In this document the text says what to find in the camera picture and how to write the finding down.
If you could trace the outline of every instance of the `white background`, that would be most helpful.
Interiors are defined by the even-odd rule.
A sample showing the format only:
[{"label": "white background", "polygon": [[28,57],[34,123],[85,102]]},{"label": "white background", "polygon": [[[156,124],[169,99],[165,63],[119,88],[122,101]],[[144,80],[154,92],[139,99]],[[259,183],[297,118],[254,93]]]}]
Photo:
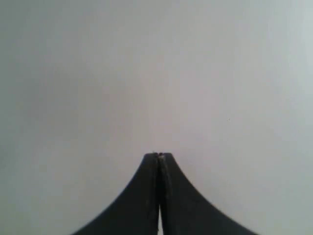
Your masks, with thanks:
[{"label": "white background", "polygon": [[172,152],[261,235],[313,234],[313,3],[4,0],[0,234],[69,235]]}]

